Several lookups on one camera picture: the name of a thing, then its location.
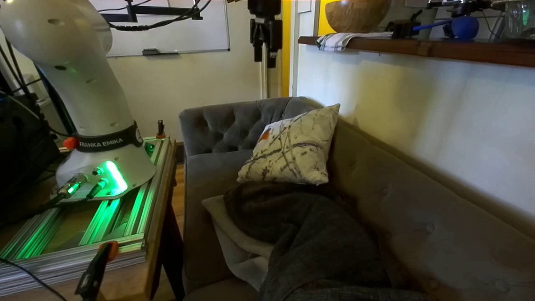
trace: green led light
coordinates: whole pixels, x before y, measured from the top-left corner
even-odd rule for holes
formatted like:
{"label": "green led light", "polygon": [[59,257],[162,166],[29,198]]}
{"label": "green led light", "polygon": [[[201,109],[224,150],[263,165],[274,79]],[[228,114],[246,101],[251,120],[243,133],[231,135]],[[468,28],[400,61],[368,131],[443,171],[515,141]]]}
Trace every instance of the green led light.
{"label": "green led light", "polygon": [[154,150],[156,150],[154,145],[146,143],[146,153],[147,153],[149,158],[152,156]]}
{"label": "green led light", "polygon": [[127,186],[127,183],[124,181],[124,178],[122,178],[121,171],[117,170],[116,163],[106,161],[106,168],[107,168],[107,171],[111,173],[111,176],[112,176],[112,180],[114,180],[114,185],[116,185],[116,188],[112,190],[112,191],[114,191],[114,196],[127,191],[129,186]]}
{"label": "green led light", "polygon": [[72,186],[67,190],[67,195],[72,196],[72,195],[77,193],[80,188],[82,188],[82,185],[80,185],[80,183],[75,183],[75,185],[72,185]]}
{"label": "green led light", "polygon": [[523,11],[522,14],[522,26],[527,28],[530,23],[530,11]]}
{"label": "green led light", "polygon": [[112,232],[114,222],[117,220],[121,211],[121,200],[100,203],[97,213],[89,223],[84,238],[80,240],[82,247],[95,245],[104,242],[104,238]]}

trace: white wall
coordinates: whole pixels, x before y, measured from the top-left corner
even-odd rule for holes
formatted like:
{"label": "white wall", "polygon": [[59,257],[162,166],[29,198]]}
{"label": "white wall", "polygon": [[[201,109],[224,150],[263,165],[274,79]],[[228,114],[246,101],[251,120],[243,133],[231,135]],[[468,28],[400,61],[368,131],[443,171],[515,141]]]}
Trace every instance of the white wall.
{"label": "white wall", "polygon": [[[142,136],[154,136],[162,120],[167,136],[181,141],[181,111],[259,99],[261,78],[249,44],[248,2],[229,4],[228,9],[231,53],[109,59]],[[30,61],[22,56],[19,61],[25,74],[35,74]]]}
{"label": "white wall", "polygon": [[363,131],[535,225],[535,69],[299,46],[294,76],[296,96],[340,103]]}

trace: gray couch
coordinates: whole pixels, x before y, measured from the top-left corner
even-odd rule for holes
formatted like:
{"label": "gray couch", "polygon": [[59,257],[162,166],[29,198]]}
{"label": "gray couch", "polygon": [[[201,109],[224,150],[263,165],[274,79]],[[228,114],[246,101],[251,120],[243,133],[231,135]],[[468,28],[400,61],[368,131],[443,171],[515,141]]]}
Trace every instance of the gray couch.
{"label": "gray couch", "polygon": [[[259,300],[228,270],[201,201],[234,185],[266,125],[318,108],[269,99],[189,109],[186,148],[186,300]],[[535,240],[512,215],[340,121],[331,185],[376,237],[393,287],[428,300],[535,300]]]}

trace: bowl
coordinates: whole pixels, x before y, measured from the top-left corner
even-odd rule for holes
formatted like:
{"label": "bowl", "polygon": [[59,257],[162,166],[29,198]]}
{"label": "bowl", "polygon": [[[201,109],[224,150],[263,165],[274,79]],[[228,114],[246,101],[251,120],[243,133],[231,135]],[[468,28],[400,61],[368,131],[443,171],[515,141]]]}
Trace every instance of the bowl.
{"label": "bowl", "polygon": [[326,6],[326,18],[336,33],[375,33],[391,0],[340,0]]}

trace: tufted couch backrest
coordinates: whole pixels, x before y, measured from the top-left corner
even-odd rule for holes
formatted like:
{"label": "tufted couch backrest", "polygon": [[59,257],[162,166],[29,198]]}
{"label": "tufted couch backrest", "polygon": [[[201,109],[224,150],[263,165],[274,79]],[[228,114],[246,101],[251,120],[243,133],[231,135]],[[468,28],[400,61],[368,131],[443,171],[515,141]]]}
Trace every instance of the tufted couch backrest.
{"label": "tufted couch backrest", "polygon": [[535,300],[535,242],[423,166],[340,123],[331,183],[378,235],[396,285],[432,300]]}
{"label": "tufted couch backrest", "polygon": [[268,125],[314,108],[308,99],[284,98],[187,109],[181,114],[186,155],[253,150]]}

